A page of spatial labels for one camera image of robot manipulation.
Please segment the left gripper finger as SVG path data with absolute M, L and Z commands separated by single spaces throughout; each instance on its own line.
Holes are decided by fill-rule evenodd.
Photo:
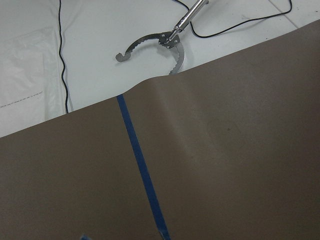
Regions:
M 91 240 L 91 238 L 88 237 L 87 235 L 82 235 L 80 240 Z

